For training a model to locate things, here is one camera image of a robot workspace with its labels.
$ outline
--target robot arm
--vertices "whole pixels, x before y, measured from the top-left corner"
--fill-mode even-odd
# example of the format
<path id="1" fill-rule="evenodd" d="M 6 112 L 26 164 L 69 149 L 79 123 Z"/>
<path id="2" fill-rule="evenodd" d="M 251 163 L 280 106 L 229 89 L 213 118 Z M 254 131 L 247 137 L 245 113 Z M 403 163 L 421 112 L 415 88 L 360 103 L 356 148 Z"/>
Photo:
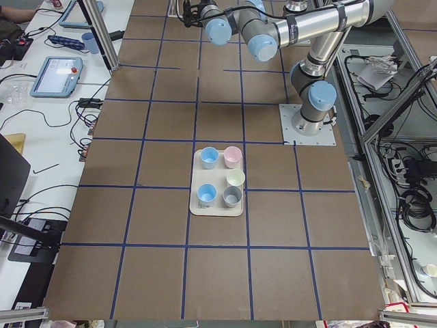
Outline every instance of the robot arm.
<path id="1" fill-rule="evenodd" d="M 305 11 L 305 0 L 288 0 L 284 17 L 266 20 L 262 0 L 246 0 L 244 5 L 225 11 L 213 0 L 201 0 L 194 6 L 184 0 L 184 22 L 187 27 L 204 27 L 208 39 L 218 46 L 240 33 L 249 52 L 259 62 L 272 59 L 280 48 L 314 39 L 307 58 L 290 72 L 292 84 L 302 99 L 301 110 L 292 120 L 293 127 L 303 135 L 312 136 L 322 128 L 326 113 L 337 98 L 335 88 L 321 80 L 336 55 L 344 31 L 376 21 L 393 3 L 394 0 L 341 0 Z"/>

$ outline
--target black clamp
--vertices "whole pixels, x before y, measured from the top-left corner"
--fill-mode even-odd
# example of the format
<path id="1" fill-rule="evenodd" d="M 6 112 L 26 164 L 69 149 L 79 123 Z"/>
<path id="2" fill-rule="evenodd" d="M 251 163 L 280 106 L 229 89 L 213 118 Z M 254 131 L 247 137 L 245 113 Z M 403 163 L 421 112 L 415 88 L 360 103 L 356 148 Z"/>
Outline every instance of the black clamp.
<path id="1" fill-rule="evenodd" d="M 299 27 L 294 15 L 287 15 L 288 35 L 290 37 L 289 44 L 297 43 L 299 39 Z"/>
<path id="2" fill-rule="evenodd" d="M 339 12 L 339 26 L 336 32 L 341 32 L 345 29 L 346 24 L 348 23 L 348 17 L 346 16 L 346 9 L 344 7 L 344 3 L 342 2 L 334 2 L 333 5 L 337 7 L 337 11 Z"/>
<path id="3" fill-rule="evenodd" d="M 226 15 L 227 22 L 229 23 L 229 25 L 231 25 L 232 35 L 234 36 L 238 34 L 238 26 L 237 21 L 235 20 L 234 11 L 232 10 L 232 8 L 226 8 L 224 10 L 224 13 Z"/>

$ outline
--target tablet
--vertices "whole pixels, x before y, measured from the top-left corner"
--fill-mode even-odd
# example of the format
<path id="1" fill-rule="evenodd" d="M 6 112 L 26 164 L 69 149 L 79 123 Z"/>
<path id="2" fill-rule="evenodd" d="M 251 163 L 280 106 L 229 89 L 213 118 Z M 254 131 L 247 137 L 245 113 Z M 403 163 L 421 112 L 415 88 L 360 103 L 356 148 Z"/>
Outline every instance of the tablet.
<path id="1" fill-rule="evenodd" d="M 67 98 L 74 91 L 83 68 L 79 57 L 47 57 L 30 95 L 45 98 Z"/>
<path id="2" fill-rule="evenodd" d="M 100 12 L 103 11 L 103 2 L 96 1 L 97 8 Z M 89 25 L 83 16 L 82 9 L 77 0 L 72 0 L 68 5 L 66 11 L 59 20 L 59 25 L 62 27 L 69 27 L 72 29 L 88 29 Z"/>

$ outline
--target blue cup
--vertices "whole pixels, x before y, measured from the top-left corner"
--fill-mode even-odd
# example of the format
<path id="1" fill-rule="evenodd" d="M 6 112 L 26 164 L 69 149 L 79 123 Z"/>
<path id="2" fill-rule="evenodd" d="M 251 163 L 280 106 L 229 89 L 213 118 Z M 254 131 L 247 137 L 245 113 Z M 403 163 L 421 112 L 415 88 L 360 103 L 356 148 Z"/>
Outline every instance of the blue cup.
<path id="1" fill-rule="evenodd" d="M 217 189 L 212 184 L 203 184 L 197 191 L 197 197 L 199 198 L 199 207 L 212 207 L 217 197 Z"/>
<path id="2" fill-rule="evenodd" d="M 200 158 L 204 168 L 214 169 L 219 159 L 219 152 L 214 147 L 207 147 L 202 150 Z"/>
<path id="3" fill-rule="evenodd" d="M 82 34 L 82 41 L 83 44 L 85 45 L 85 49 L 89 50 L 90 53 L 98 53 L 98 45 L 96 42 L 96 39 L 94 38 L 93 33 L 88 32 L 88 33 L 84 33 Z"/>

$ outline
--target beige tray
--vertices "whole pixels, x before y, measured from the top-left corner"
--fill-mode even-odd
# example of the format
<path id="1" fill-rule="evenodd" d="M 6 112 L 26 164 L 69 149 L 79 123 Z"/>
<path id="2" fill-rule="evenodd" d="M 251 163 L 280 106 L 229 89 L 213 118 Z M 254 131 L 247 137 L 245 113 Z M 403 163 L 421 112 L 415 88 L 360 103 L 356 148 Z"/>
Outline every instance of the beige tray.
<path id="1" fill-rule="evenodd" d="M 190 194 L 190 211 L 194 215 L 213 216 L 213 217 L 237 217 L 243 213 L 244 208 L 244 192 L 241 202 L 236 207 L 226 207 L 223 200 L 223 191 L 227 187 L 226 175 L 230 171 L 225 166 L 223 158 L 223 150 L 218 151 L 218 160 L 214 169 L 204 169 L 200 158 L 201 150 L 194 154 L 193 178 L 191 180 Z M 236 168 L 242 169 L 242 162 Z M 197 198 L 197 190 L 205 183 L 214 185 L 217 189 L 217 197 L 213 207 L 199 207 L 199 198 Z"/>

